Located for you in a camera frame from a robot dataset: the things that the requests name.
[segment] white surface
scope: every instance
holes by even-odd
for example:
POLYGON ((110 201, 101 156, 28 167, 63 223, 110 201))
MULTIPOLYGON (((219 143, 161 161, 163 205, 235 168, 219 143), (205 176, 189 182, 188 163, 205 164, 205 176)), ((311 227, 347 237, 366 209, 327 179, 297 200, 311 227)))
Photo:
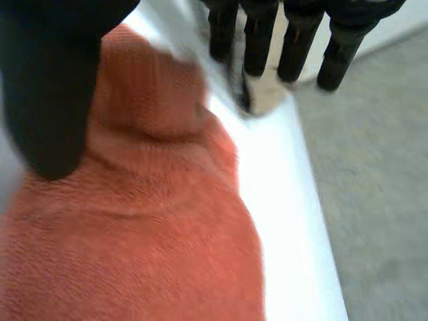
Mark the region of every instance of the white surface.
MULTIPOLYGON (((165 47, 144 12, 125 22, 165 47)), ((221 82, 211 90, 209 107, 237 145, 240 193, 261 237, 267 321, 348 320, 294 101, 244 121, 221 82)))

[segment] towel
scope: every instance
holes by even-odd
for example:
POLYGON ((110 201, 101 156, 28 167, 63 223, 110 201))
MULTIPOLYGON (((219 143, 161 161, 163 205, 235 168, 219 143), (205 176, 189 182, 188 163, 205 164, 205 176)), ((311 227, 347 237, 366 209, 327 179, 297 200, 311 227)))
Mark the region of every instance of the towel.
POLYGON ((261 248, 200 69, 119 25, 86 151, 0 220, 0 319, 264 320, 261 248))

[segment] gray carpet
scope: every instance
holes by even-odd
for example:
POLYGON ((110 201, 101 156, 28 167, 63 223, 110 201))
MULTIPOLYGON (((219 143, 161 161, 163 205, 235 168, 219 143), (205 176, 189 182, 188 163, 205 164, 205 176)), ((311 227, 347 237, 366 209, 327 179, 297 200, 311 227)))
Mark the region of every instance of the gray carpet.
POLYGON ((350 320, 428 320, 428 30, 296 93, 350 320))

